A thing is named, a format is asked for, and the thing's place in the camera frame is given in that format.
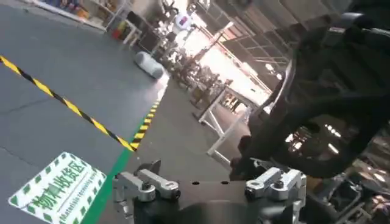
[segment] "bolt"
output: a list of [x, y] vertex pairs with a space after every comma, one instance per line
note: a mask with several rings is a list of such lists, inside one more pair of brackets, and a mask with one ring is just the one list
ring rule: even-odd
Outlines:
[[171, 199], [172, 200], [177, 200], [179, 199], [179, 197], [182, 195], [182, 192], [178, 189], [174, 190], [174, 192], [172, 192], [172, 197]]
[[146, 191], [146, 190], [148, 190], [149, 188], [151, 188], [151, 185], [150, 185], [148, 182], [142, 183], [142, 186], [141, 186], [141, 190], [142, 190], [142, 191]]
[[274, 187], [277, 189], [283, 188], [284, 186], [285, 186], [285, 184], [281, 180], [278, 180], [278, 181], [276, 181], [276, 183], [274, 183]]
[[255, 192], [251, 188], [245, 189], [245, 196], [248, 198], [248, 200], [254, 200], [255, 199]]

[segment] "green floor line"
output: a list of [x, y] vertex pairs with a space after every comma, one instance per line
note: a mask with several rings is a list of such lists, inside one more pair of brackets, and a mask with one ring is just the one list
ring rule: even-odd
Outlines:
[[[139, 124], [138, 128], [134, 132], [133, 136], [140, 129], [145, 118], [146, 116], [142, 118], [141, 123]], [[112, 170], [107, 175], [107, 178], [105, 179], [102, 188], [100, 189], [99, 193], [97, 193], [95, 200], [93, 201], [91, 207], [87, 211], [87, 214], [85, 215], [81, 224], [95, 224], [96, 222], [98, 222], [101, 214], [103, 213], [103, 210], [107, 205], [108, 200], [111, 199], [112, 179], [116, 174], [124, 170], [131, 155], [132, 152], [124, 148], [123, 152], [119, 155], [118, 160], [115, 162], [114, 166], [112, 167]]]

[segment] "floor marking tape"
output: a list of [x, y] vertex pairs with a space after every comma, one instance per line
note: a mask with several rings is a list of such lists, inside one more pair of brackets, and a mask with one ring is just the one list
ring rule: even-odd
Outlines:
[[84, 113], [82, 110], [78, 109], [77, 106], [75, 106], [73, 103], [71, 103], [66, 98], [58, 95], [57, 93], [53, 92], [49, 87], [47, 87], [45, 84], [41, 83], [37, 79], [31, 77], [29, 74], [25, 73], [22, 69], [14, 65], [12, 62], [5, 59], [3, 56], [0, 56], [0, 64], [4, 64], [6, 67], [10, 68], [13, 72], [16, 74], [22, 76], [24, 79], [30, 81], [33, 83], [36, 87], [38, 87], [40, 90], [45, 92], [47, 95], [57, 99], [62, 104], [64, 104], [66, 107], [68, 107], [71, 111], [76, 113], [78, 116], [84, 118], [86, 121], [94, 125], [98, 130], [103, 132], [104, 134], [108, 135], [109, 137], [113, 138], [115, 141], [119, 142], [121, 145], [123, 145], [125, 148], [129, 149], [130, 151], [134, 152], [137, 150], [137, 148], [140, 146], [141, 140], [145, 137], [145, 133], [147, 129], [150, 127], [152, 123], [152, 118], [154, 117], [154, 114], [156, 113], [156, 109], [159, 104], [159, 100], [155, 102], [147, 114], [147, 118], [144, 119], [143, 124], [141, 125], [141, 128], [137, 131], [135, 134], [133, 140], [131, 143], [128, 143], [123, 138], [120, 138], [118, 135], [114, 134], [112, 131], [105, 128], [102, 124], [100, 124], [98, 121]]

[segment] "floor sign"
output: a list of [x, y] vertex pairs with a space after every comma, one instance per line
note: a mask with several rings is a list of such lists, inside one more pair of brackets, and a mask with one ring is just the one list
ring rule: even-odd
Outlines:
[[78, 224], [105, 178], [101, 171], [63, 152], [11, 196], [9, 203], [48, 223]]

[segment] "industrial machine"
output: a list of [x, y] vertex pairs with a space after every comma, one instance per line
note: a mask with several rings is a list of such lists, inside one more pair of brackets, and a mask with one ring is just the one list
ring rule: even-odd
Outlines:
[[309, 31], [251, 115], [230, 181], [168, 181], [151, 164], [113, 180], [118, 210], [135, 223], [389, 223], [389, 189], [349, 170], [389, 125], [389, 15], [389, 1], [353, 1]]

